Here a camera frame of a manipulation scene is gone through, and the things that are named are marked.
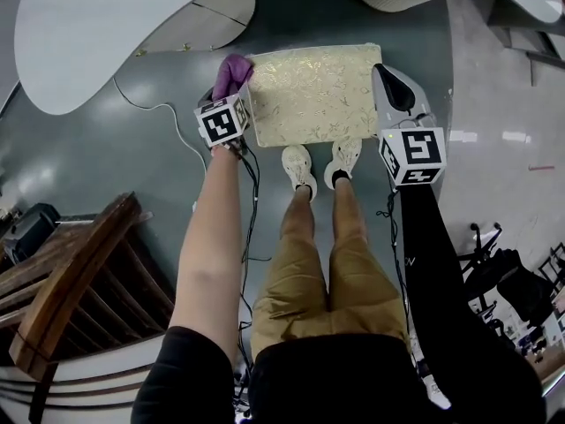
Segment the person's black shirt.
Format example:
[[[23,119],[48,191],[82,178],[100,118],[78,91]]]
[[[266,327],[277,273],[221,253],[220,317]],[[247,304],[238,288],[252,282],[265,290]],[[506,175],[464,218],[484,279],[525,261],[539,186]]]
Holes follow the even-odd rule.
[[[427,396],[404,344],[392,337],[308,337],[263,350],[249,385],[254,424],[545,424],[540,381],[499,341],[465,351],[424,344],[450,407]],[[134,401],[132,424],[234,424],[232,366],[207,337],[167,331]]]

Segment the person's right forearm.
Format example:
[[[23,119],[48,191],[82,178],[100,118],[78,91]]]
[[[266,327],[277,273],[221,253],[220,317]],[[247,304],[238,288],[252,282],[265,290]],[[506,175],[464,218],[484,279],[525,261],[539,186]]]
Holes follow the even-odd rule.
[[[405,276],[414,322],[423,326],[472,319],[460,263],[432,187],[403,186],[400,199]]]

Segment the black office chair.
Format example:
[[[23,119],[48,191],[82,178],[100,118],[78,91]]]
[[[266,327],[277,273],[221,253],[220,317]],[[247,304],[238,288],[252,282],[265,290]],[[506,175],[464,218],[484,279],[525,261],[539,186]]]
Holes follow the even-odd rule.
[[[494,235],[487,242],[482,242],[479,226],[471,223],[476,246],[472,252],[458,256],[458,260],[465,263],[462,274],[466,276],[463,287],[467,300],[478,299],[485,306],[485,294],[495,289],[523,322],[538,327],[554,310],[551,300],[553,285],[526,269],[516,250],[496,249],[494,246],[502,227],[499,223],[493,227]]]

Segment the person's left forearm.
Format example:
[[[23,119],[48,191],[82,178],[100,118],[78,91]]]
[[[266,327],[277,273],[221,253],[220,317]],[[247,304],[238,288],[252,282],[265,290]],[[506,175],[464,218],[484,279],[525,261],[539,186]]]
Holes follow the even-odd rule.
[[[194,330],[237,358],[242,278],[239,160],[212,150],[207,174],[180,251],[171,327]]]

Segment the purple wiping cloth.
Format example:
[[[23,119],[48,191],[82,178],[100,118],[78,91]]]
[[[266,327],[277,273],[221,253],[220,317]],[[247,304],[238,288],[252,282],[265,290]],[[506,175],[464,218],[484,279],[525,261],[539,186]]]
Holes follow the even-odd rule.
[[[238,54],[226,56],[218,69],[212,91],[212,100],[217,101],[235,94],[253,74],[253,63]]]

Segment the small wooden side cabinet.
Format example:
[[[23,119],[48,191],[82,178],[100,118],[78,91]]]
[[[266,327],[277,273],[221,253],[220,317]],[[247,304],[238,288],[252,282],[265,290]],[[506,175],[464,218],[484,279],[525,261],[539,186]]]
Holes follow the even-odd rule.
[[[521,52],[528,59],[532,87],[538,83],[539,65],[565,72],[565,10],[555,22],[548,23],[511,0],[494,0],[487,26],[505,49]]]

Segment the dark wooden slatted frame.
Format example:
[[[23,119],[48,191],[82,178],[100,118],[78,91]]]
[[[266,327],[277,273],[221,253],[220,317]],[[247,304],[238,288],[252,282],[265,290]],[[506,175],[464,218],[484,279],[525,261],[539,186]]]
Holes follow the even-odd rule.
[[[14,264],[0,238],[0,364],[40,381],[57,364],[158,337],[174,293],[139,235],[133,192],[102,212],[57,223]]]

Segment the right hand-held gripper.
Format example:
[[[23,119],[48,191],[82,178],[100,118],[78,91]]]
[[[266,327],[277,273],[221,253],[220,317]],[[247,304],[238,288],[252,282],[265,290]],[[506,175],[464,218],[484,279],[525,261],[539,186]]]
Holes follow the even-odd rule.
[[[399,70],[375,64],[373,101],[377,113],[379,154],[395,187],[434,184],[447,166],[441,127],[411,121],[430,113],[424,89]],[[389,128],[389,123],[401,123]]]

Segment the person's right cream shoe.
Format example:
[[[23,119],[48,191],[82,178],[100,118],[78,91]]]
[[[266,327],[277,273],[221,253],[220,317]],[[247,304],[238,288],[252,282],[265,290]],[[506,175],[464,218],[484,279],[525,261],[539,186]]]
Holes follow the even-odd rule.
[[[324,180],[330,190],[335,189],[338,178],[351,180],[352,171],[362,150],[362,140],[348,138],[335,141],[332,146],[332,159],[324,171]]]

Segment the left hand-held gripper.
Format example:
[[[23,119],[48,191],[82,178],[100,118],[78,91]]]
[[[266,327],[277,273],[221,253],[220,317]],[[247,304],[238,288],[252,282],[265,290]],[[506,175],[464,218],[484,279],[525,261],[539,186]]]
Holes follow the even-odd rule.
[[[211,87],[199,99],[194,111],[200,137],[208,148],[223,145],[243,136],[250,124],[250,114],[240,94],[233,94],[215,101]]]

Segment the person's right leg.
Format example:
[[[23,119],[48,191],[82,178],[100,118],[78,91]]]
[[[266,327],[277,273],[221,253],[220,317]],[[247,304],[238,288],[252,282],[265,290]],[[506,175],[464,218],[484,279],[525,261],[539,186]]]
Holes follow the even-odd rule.
[[[348,178],[335,181],[333,228],[336,241],[353,237],[367,241],[365,219]]]

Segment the white panel with brown stripes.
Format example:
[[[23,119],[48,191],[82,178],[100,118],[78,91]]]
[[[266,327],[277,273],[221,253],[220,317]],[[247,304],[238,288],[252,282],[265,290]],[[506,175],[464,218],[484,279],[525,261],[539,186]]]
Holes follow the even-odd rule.
[[[162,336],[58,365],[41,424],[129,424],[132,403],[162,346]],[[38,383],[0,367],[0,424],[30,424]]]

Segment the white curved desk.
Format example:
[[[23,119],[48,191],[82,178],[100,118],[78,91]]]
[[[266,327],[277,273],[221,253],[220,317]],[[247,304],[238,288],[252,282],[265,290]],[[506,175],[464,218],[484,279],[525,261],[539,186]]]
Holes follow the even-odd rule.
[[[362,0],[398,12],[431,0]],[[512,0],[552,24],[565,0]],[[233,42],[256,0],[20,0],[13,48],[19,82],[41,111],[60,116],[94,97],[130,57],[207,51]]]

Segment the cream upholstered footstool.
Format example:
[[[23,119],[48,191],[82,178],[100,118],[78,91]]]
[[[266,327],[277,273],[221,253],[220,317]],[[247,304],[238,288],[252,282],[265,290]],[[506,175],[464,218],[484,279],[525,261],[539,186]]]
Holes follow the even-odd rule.
[[[379,45],[286,49],[248,59],[259,147],[369,139],[379,131],[372,86],[373,67],[382,62]]]

